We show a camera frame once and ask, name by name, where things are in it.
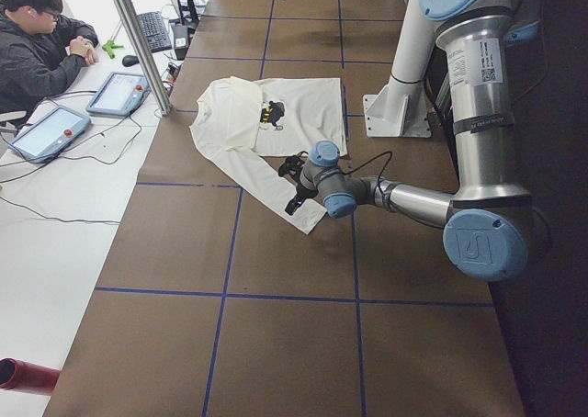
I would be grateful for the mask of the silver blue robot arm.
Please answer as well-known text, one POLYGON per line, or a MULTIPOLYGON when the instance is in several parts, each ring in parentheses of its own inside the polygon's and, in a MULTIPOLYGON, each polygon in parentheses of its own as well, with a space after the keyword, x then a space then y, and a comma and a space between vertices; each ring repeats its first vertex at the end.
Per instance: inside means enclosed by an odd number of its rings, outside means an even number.
POLYGON ((434 48, 447 56, 459 188, 447 194, 341 170, 340 150, 318 141, 289 156, 279 174, 296 194, 293 214, 320 197, 333 218, 364 204, 440 228, 450 261, 485 281, 520 274, 548 241, 548 228, 520 184, 505 51, 533 39, 542 0, 408 0, 390 80, 364 98, 367 135, 413 137, 426 130, 424 78, 434 48))

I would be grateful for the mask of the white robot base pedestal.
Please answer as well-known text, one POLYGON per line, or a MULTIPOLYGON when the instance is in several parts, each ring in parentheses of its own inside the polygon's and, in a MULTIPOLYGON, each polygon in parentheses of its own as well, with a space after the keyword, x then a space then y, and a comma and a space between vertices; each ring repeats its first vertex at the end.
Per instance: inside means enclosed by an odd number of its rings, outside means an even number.
POLYGON ((408 0, 390 79, 378 94, 363 96, 369 137, 431 136, 424 79, 434 34, 434 23, 424 14, 420 0, 408 0))

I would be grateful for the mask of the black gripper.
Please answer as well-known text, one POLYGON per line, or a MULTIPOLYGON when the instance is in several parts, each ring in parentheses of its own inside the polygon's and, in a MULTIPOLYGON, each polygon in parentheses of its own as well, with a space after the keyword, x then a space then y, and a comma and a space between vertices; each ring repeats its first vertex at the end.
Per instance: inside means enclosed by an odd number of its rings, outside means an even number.
POLYGON ((317 196, 317 189, 313 185, 305 185, 302 183, 302 169, 304 164, 305 161, 300 155, 290 155, 277 170, 280 177, 287 176, 296 183, 295 197, 289 201, 285 208, 285 211, 289 215, 293 215, 306 199, 315 198, 317 196))

